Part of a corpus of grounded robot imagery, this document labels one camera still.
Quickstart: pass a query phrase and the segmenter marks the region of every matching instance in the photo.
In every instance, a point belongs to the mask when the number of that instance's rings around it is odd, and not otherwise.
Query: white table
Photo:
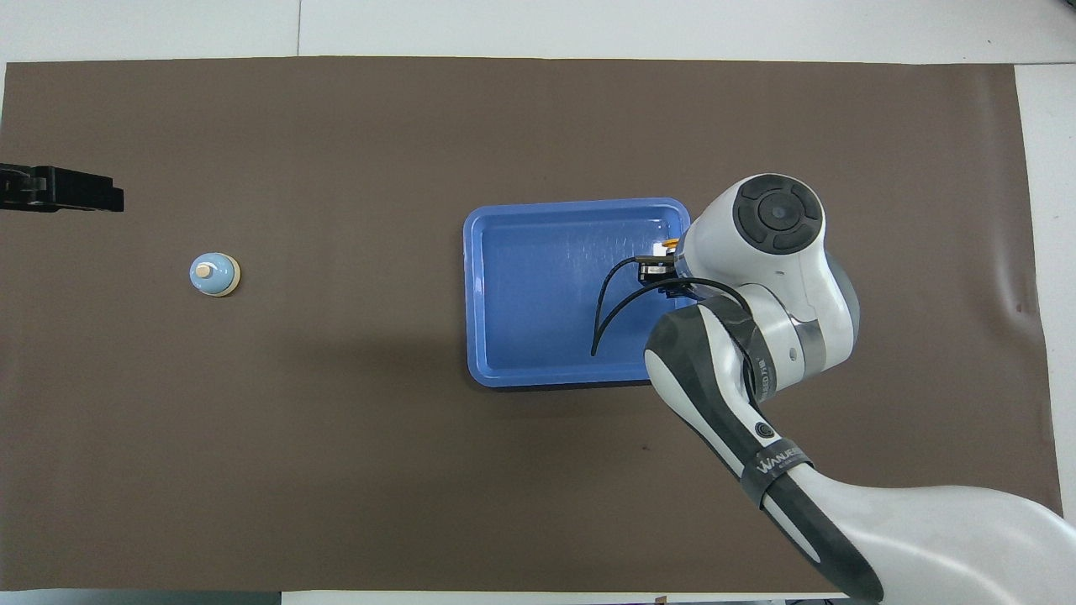
[[[1017,64],[1062,504],[1070,520],[1076,516],[1076,372],[1068,369],[1076,367],[1076,321],[1067,315],[1076,310],[1076,263],[1070,261],[1076,254],[1076,10],[1061,0],[0,0],[0,73],[10,61],[295,55]],[[0,594],[0,603],[44,597],[34,592]],[[58,593],[48,592],[55,602]],[[654,596],[316,592],[283,600],[546,605]]]

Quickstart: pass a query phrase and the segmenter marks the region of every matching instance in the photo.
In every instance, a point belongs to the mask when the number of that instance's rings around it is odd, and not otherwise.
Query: blue plastic tray
[[[486,386],[646,380],[657,319],[690,304],[651,292],[628,305],[591,357],[601,280],[621,259],[680,237],[688,210],[669,198],[486,206],[464,224],[467,363]],[[638,287],[634,264],[610,282],[603,314]]]

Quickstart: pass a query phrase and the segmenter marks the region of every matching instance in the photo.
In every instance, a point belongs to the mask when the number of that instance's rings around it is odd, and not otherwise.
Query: black band
[[[791,439],[778,439],[759,450],[754,460],[744,466],[740,487],[755,506],[762,508],[762,496],[778,477],[802,463],[810,464],[810,459]]]

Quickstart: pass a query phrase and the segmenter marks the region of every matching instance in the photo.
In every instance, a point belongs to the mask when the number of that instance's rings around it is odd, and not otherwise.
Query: black clamp
[[[124,211],[124,191],[112,179],[55,166],[0,164],[0,210]]]
[[[747,492],[747,497],[755,506],[762,508],[762,496],[774,484],[778,477],[784,475],[793,466],[803,463],[811,464],[807,454],[799,449],[799,446],[791,439],[778,439],[773,444],[759,450],[754,454],[754,460],[744,465],[744,474],[740,475],[740,487]]]

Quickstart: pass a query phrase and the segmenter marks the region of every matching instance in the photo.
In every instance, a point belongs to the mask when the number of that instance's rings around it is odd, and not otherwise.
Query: black cable
[[[627,258],[624,258],[620,263],[617,263],[613,266],[613,268],[609,270],[609,275],[606,276],[605,281],[601,282],[601,292],[598,293],[598,305],[597,305],[597,307],[594,308],[594,334],[597,334],[597,332],[598,332],[598,322],[601,321],[601,302],[605,300],[605,291],[606,291],[607,287],[609,287],[609,282],[612,281],[612,277],[614,275],[617,275],[617,271],[619,271],[621,269],[621,267],[623,267],[624,265],[627,265],[628,263],[631,263],[633,261],[635,261],[635,256],[628,256]]]
[[[601,335],[605,334],[606,328],[609,327],[609,323],[612,322],[613,318],[617,316],[617,313],[619,313],[624,307],[627,307],[627,305],[631,301],[635,300],[636,298],[642,296],[648,292],[657,290],[659,287],[664,287],[667,285],[689,284],[689,283],[697,285],[708,285],[716,290],[720,290],[721,292],[727,294],[733,300],[738,302],[739,306],[742,307],[744,310],[748,312],[748,314],[751,313],[751,307],[748,306],[747,300],[744,299],[744,296],[741,296],[740,293],[733,290],[732,286],[728,286],[718,281],[707,280],[703,278],[669,278],[667,280],[654,282],[652,284],[645,285],[639,290],[636,290],[632,294],[625,296],[623,300],[621,300],[615,307],[613,307],[612,311],[609,311],[609,314],[606,316],[605,321],[601,322],[601,325],[594,330],[594,340],[591,342],[591,356],[593,357],[594,355],[597,354],[598,342],[601,341]],[[737,343],[737,347],[739,347],[739,342],[737,342],[735,338],[733,339],[733,341]]]

